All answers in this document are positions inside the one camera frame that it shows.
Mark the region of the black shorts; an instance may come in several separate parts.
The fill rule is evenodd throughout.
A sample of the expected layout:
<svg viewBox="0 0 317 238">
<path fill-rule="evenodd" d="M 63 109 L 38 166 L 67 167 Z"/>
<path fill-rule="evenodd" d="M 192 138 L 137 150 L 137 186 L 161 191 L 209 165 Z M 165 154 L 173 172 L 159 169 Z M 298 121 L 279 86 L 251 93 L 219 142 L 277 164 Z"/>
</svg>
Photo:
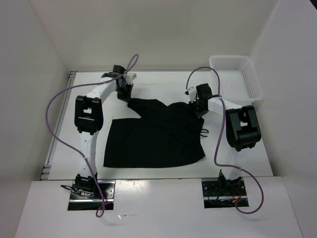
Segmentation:
<svg viewBox="0 0 317 238">
<path fill-rule="evenodd" d="M 200 137 L 204 119 L 189 104 L 132 98 L 127 106 L 139 118 L 112 120 L 104 167 L 171 168 L 205 157 Z"/>
</svg>

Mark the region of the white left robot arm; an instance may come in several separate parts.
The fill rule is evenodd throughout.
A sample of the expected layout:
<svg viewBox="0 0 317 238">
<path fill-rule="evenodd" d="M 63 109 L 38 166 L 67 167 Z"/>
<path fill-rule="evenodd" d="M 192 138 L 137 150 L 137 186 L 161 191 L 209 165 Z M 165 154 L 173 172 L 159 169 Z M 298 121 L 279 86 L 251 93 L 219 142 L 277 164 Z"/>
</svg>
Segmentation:
<svg viewBox="0 0 317 238">
<path fill-rule="evenodd" d="M 80 166 L 73 189 L 81 196 L 93 198 L 99 194 L 96 145 L 104 123 L 103 103 L 112 92 L 117 93 L 118 99 L 128 102 L 136 77 L 135 73 L 115 65 L 111 72 L 102 75 L 101 82 L 95 83 L 91 92 L 76 97 L 74 123 L 80 133 L 80 152 L 84 163 Z"/>
</svg>

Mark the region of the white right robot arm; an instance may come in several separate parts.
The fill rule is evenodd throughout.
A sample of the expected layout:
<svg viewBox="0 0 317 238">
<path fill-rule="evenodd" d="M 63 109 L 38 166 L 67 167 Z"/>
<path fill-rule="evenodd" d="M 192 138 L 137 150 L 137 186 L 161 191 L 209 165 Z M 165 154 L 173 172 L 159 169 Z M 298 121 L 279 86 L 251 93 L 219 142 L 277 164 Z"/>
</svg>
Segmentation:
<svg viewBox="0 0 317 238">
<path fill-rule="evenodd" d="M 223 195 L 230 194 L 237 189 L 242 180 L 242 169 L 248 149 L 252 149 L 261 140 L 261 130 L 253 106 L 240 106 L 224 100 L 220 95 L 213 94 L 207 83 L 190 87 L 186 93 L 190 98 L 190 105 L 198 117 L 208 112 L 222 117 L 220 135 L 216 144 L 214 162 L 221 167 L 217 189 Z M 225 162 L 217 162 L 222 137 L 230 146 Z"/>
</svg>

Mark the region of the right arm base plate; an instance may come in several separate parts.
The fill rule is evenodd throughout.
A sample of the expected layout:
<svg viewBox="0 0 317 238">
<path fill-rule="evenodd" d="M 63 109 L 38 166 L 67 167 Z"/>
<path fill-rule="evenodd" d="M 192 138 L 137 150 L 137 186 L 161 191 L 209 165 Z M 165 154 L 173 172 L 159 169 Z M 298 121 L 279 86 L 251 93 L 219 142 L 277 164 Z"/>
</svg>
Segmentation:
<svg viewBox="0 0 317 238">
<path fill-rule="evenodd" d="M 249 207 L 245 184 L 243 181 L 234 188 L 220 188 L 216 179 L 203 179 L 202 191 L 204 208 Z"/>
</svg>

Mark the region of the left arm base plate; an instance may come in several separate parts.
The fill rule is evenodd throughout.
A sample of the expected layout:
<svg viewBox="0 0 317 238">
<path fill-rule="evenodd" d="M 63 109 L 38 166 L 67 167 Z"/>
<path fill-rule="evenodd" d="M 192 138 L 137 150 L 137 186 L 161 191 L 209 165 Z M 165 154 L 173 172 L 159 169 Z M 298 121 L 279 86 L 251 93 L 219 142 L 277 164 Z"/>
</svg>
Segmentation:
<svg viewBox="0 0 317 238">
<path fill-rule="evenodd" d="M 115 181 L 100 180 L 99 186 L 105 198 L 105 210 L 113 210 Z M 68 211 L 96 211 L 102 206 L 102 197 L 97 188 L 94 188 L 94 191 L 76 190 L 75 182 L 72 186 L 63 187 L 70 190 Z"/>
</svg>

